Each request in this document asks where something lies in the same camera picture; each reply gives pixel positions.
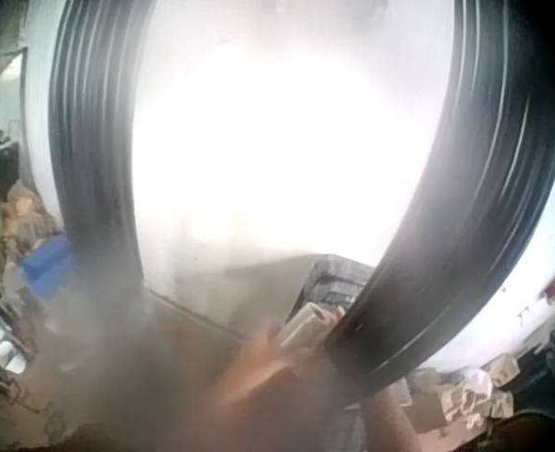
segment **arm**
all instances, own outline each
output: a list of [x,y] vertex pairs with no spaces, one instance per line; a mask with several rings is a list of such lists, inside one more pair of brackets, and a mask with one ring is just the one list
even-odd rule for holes
[[389,389],[361,402],[367,452],[420,452],[413,426]]

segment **white wall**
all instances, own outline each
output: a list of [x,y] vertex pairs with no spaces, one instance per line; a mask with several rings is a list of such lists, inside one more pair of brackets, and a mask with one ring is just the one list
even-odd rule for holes
[[61,13],[65,0],[28,2],[25,45],[25,127],[34,182],[44,206],[62,227],[49,148],[49,84]]
[[0,130],[18,141],[22,138],[21,72],[18,55],[0,74]]
[[[451,2],[392,1],[364,36],[314,24],[310,38],[300,24],[317,17],[312,2],[290,3],[305,2],[310,16],[275,19],[260,2],[158,0],[141,65],[133,180],[145,278],[245,331],[286,315],[313,254],[379,262],[449,81]],[[258,40],[280,58],[259,55]]]

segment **blue object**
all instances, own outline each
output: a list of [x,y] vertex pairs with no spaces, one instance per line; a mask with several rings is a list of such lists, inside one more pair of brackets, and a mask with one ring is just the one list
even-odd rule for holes
[[47,240],[22,261],[22,269],[33,294],[43,298],[52,296],[73,271],[68,238],[63,234]]

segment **black rubber gasket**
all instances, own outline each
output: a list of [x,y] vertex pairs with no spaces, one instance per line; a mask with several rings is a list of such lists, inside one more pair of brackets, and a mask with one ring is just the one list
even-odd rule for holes
[[153,3],[68,1],[50,84],[53,170],[77,270],[93,286],[119,286],[132,300],[141,293],[143,275],[131,138],[140,52]]
[[494,295],[555,178],[555,59],[521,2],[457,1],[449,89],[416,195],[327,349],[365,393],[417,367]]
[[[422,363],[479,311],[526,247],[547,200],[555,177],[555,59],[520,4],[455,3],[449,90],[433,152],[388,252],[326,344],[336,367],[360,379],[366,393]],[[78,268],[99,286],[119,278],[132,299],[142,270],[131,134],[151,6],[69,2],[50,87],[57,194]]]

